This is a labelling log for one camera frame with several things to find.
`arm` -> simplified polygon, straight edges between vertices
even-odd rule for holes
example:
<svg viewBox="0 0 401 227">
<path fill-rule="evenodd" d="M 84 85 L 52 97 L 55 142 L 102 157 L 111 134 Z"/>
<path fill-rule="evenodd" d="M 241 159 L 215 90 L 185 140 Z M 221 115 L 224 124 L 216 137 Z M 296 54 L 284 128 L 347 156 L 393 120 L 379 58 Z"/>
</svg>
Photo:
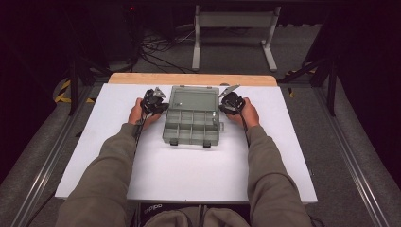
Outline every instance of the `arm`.
<svg viewBox="0 0 401 227">
<path fill-rule="evenodd" d="M 280 152 L 259 125 L 259 115 L 248 98 L 242 110 L 250 141 L 248 198 L 252 226 L 311 226 L 295 182 L 288 176 Z M 239 114 L 227 115 L 242 126 Z"/>
<path fill-rule="evenodd" d="M 141 117 L 141 98 L 132 108 L 129 123 L 107 139 L 99 156 L 88 165 L 77 187 L 59 210 L 56 226 L 126 226 L 127 193 L 136 151 L 134 125 Z M 148 125 L 159 114 L 147 120 Z"/>
</svg>

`white table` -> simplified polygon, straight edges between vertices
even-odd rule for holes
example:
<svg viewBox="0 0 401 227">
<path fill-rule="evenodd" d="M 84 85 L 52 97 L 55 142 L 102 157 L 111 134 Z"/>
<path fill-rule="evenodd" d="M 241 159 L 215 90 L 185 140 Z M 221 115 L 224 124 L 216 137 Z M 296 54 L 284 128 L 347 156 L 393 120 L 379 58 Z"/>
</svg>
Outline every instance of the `white table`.
<svg viewBox="0 0 401 227">
<path fill-rule="evenodd" d="M 61 179 L 56 197 L 68 197 L 85 168 L 99 154 L 103 142 L 118 133 L 121 125 L 127 121 L 135 99 L 155 86 L 110 83 L 103 86 Z M 168 101 L 171 85 L 158 86 L 167 95 Z M 258 110 L 260 124 L 280 149 L 288 174 L 298 185 L 302 202 L 316 202 L 316 193 L 280 88 L 241 86 L 235 91 L 241 96 L 248 96 Z M 165 120 L 164 114 L 141 135 L 127 195 L 129 200 L 205 203 L 248 201 L 248 151 L 244 132 L 239 126 L 222 114 L 220 121 L 224 122 L 225 129 L 220 133 L 216 147 L 174 147 L 163 141 Z"/>
</svg>

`person's left hand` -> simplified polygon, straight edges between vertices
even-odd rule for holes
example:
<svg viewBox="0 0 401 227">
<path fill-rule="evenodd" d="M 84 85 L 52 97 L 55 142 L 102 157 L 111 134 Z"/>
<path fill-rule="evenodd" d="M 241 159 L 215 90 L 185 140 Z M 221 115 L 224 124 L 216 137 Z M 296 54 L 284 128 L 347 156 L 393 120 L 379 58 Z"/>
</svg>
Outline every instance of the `person's left hand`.
<svg viewBox="0 0 401 227">
<path fill-rule="evenodd" d="M 128 123 L 130 123 L 132 125 L 134 125 L 137 121 L 139 121 L 141 119 L 141 113 L 142 113 L 141 101 L 142 101 L 142 98 L 140 98 L 140 97 L 136 98 L 135 106 L 132 107 L 132 110 L 130 112 L 130 116 L 128 118 Z M 160 116 L 161 116 L 161 114 L 157 113 L 157 114 L 149 117 L 145 121 L 145 125 L 142 130 L 147 129 L 149 127 L 149 125 L 151 123 L 157 121 L 160 118 Z"/>
</svg>

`person's right hand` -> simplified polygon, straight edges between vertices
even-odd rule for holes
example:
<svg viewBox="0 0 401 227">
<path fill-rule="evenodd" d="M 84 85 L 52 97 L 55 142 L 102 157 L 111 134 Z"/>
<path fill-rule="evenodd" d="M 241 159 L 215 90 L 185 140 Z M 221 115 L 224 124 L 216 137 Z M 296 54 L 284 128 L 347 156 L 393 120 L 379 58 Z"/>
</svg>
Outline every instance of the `person's right hand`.
<svg viewBox="0 0 401 227">
<path fill-rule="evenodd" d="M 245 123 L 247 124 L 248 129 L 250 129 L 253 126 L 259 125 L 259 115 L 257 114 L 257 110 L 253 106 L 251 101 L 247 97 L 244 97 L 244 100 L 245 106 L 242 109 L 242 115 L 244 116 Z M 239 114 L 231 115 L 227 113 L 226 115 L 230 120 L 235 121 L 242 128 L 244 127 L 242 124 L 242 118 Z"/>
</svg>

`open compartment box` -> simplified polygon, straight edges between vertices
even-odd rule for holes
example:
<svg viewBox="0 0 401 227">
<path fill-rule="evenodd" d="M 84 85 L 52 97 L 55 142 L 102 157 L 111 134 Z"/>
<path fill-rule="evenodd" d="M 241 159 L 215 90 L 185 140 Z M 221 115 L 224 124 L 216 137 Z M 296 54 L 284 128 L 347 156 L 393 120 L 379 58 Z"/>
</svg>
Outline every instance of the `open compartment box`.
<svg viewBox="0 0 401 227">
<path fill-rule="evenodd" d="M 163 131 L 165 143 L 202 145 L 218 144 L 218 88 L 173 86 Z"/>
</svg>

